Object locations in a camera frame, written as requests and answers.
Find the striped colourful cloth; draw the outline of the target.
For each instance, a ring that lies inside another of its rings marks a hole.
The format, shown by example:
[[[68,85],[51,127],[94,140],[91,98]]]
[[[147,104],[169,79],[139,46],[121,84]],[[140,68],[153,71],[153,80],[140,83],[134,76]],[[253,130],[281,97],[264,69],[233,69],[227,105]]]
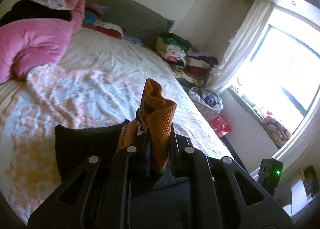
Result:
[[[86,3],[83,22],[94,24],[95,21],[107,10],[107,6],[94,3]]]

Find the peach floral bedspread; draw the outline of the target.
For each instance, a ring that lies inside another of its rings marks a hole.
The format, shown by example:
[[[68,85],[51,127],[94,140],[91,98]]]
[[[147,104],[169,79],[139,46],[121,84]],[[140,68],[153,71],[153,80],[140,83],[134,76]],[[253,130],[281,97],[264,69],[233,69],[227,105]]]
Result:
[[[1,193],[22,222],[60,184],[54,128],[107,127],[133,120],[146,79],[173,100],[177,134],[206,155],[230,154],[170,67],[153,51],[82,28],[57,64],[1,85]]]

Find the window with dark frame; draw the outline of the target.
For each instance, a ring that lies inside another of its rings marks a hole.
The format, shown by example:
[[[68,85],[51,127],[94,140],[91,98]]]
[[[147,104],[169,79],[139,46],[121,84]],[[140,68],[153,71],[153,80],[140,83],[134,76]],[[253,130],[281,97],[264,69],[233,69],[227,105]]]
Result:
[[[266,115],[272,115],[293,135],[319,94],[319,29],[274,9],[231,88],[270,137],[263,123]]]

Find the cream curtain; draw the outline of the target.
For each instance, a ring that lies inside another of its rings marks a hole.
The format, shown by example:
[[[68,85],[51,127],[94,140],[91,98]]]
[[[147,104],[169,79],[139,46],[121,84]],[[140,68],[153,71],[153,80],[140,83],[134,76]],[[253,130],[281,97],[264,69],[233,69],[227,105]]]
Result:
[[[207,87],[212,92],[223,92],[237,70],[247,60],[253,47],[262,35],[274,10],[274,4],[256,0],[253,2],[240,28],[223,55],[221,65],[212,70]]]

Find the pink duvet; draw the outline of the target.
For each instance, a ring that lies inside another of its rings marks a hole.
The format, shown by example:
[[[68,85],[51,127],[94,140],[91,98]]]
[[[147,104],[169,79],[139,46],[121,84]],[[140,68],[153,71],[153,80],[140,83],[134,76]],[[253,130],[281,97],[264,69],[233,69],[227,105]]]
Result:
[[[25,79],[34,67],[57,63],[84,19],[85,0],[64,0],[70,22],[57,18],[31,18],[1,27],[1,83]]]

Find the white bag with clothes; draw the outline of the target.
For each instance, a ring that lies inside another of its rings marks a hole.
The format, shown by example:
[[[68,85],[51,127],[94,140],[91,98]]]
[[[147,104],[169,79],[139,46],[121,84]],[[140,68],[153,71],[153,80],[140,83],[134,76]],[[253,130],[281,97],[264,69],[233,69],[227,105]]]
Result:
[[[208,107],[217,113],[223,110],[223,102],[220,96],[205,88],[192,87],[188,91],[189,98],[193,101]]]

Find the red plastic bag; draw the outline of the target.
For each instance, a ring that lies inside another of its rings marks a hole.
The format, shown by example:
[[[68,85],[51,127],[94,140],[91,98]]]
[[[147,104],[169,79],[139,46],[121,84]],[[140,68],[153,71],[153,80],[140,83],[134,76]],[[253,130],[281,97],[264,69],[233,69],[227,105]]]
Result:
[[[218,137],[223,137],[232,131],[229,124],[220,116],[209,121],[209,125]]]

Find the floral storage box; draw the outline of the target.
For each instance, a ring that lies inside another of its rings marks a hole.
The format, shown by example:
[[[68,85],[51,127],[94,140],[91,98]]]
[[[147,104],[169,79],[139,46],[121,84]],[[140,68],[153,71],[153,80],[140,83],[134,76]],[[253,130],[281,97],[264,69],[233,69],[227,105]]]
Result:
[[[194,105],[198,109],[198,111],[201,113],[201,115],[204,117],[206,121],[210,121],[213,119],[216,119],[220,113],[211,108],[208,105],[203,105],[199,102],[194,102]]]

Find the patterned cloth on windowsill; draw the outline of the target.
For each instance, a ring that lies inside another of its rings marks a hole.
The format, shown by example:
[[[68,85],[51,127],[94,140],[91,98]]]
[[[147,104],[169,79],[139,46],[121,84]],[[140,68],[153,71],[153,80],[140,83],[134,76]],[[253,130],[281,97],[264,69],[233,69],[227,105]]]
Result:
[[[279,147],[283,147],[292,136],[291,132],[272,115],[264,116],[263,123]]]

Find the black orange knit sweater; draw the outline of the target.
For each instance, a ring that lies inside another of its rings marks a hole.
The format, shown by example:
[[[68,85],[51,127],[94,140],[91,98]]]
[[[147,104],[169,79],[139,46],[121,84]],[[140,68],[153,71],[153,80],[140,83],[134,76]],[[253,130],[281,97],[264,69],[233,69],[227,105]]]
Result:
[[[56,160],[65,188],[62,228],[189,228],[187,178],[167,168],[176,103],[153,79],[132,121],[102,128],[55,127]],[[145,174],[145,143],[151,170]]]

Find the black garment on duvet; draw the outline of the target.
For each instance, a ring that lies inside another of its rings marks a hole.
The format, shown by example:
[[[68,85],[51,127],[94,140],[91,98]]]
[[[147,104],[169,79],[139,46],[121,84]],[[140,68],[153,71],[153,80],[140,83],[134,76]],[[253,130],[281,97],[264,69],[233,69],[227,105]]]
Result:
[[[1,27],[14,21],[31,18],[57,18],[70,22],[72,15],[70,10],[50,9],[30,0],[20,0],[1,18]]]

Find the grey upholstered headboard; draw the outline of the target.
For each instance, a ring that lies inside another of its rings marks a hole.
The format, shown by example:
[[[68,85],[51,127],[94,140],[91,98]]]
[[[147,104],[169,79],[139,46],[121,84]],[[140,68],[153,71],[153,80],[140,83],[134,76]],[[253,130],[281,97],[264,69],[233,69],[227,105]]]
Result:
[[[152,50],[157,37],[168,33],[175,21],[169,20],[134,0],[86,0],[88,3],[108,7],[99,20],[120,26],[124,34],[139,39]]]

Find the red white garment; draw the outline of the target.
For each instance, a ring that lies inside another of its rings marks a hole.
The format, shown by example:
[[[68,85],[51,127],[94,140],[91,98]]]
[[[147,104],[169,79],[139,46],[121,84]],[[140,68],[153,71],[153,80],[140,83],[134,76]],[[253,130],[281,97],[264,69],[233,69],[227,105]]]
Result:
[[[124,36],[124,30],[120,26],[100,20],[96,20],[93,24],[83,22],[82,27],[103,33],[118,40],[121,40]]]

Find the pile of folded clothes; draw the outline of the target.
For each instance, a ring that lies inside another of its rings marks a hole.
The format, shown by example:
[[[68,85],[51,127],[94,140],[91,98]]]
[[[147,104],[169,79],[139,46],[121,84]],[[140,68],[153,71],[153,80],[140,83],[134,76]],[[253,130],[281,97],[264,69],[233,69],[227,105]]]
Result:
[[[192,45],[173,33],[157,37],[156,52],[169,65],[178,82],[187,87],[204,87],[218,60],[202,46]]]

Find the black device with green light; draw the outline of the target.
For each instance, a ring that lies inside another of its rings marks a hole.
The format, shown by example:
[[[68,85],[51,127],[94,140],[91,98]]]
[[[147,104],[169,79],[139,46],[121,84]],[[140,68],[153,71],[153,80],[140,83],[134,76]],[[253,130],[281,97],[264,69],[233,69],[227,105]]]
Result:
[[[258,183],[274,196],[283,171],[283,163],[276,159],[263,159],[258,172]]]

